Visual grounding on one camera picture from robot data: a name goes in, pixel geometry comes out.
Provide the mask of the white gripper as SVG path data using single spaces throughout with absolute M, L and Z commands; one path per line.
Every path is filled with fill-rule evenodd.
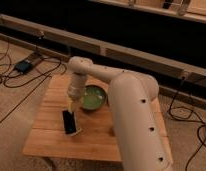
M 81 88 L 73 88 L 70 87 L 68 89 L 68 95 L 71 99 L 67 100 L 67 110 L 69 112 L 74 112 L 76 109 L 82 109 L 82 95 L 84 94 L 84 90 Z

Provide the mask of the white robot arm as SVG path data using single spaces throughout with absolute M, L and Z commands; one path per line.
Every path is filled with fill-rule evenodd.
M 68 95 L 74 102 L 84 94 L 88 76 L 108 84 L 108 102 L 124 171 L 173 171 L 151 102 L 158 97 L 156 79 L 139 72 L 97 65 L 75 56 Z

